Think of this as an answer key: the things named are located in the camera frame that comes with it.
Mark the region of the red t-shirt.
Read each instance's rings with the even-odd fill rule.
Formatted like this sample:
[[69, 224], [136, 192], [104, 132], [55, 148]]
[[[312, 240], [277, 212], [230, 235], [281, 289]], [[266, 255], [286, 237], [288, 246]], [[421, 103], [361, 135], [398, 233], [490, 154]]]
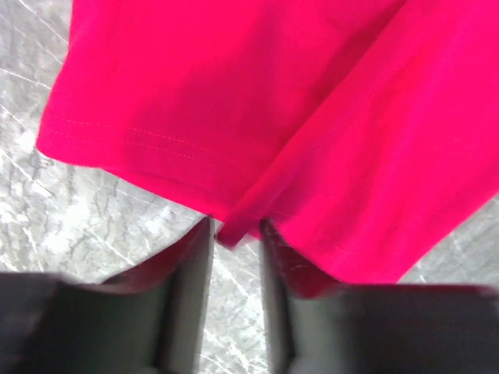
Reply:
[[75, 1], [37, 148], [392, 283], [498, 192], [498, 4]]

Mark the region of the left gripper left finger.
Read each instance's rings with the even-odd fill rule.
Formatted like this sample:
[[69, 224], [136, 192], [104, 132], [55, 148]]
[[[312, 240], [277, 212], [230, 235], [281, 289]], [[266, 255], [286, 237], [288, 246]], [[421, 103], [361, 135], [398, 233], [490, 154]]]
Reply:
[[213, 262], [211, 218], [199, 219], [172, 245], [103, 285], [127, 301], [125, 341], [140, 373], [194, 373], [198, 367]]

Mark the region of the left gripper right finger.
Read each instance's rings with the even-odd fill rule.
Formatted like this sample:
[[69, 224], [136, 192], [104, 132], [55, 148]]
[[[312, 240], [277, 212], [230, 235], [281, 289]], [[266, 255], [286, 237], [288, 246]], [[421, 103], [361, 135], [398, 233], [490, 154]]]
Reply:
[[294, 304], [309, 312], [317, 299], [341, 282], [300, 255], [271, 221], [261, 221], [259, 231], [269, 372], [291, 373], [300, 358], [299, 330], [310, 321], [297, 313]]

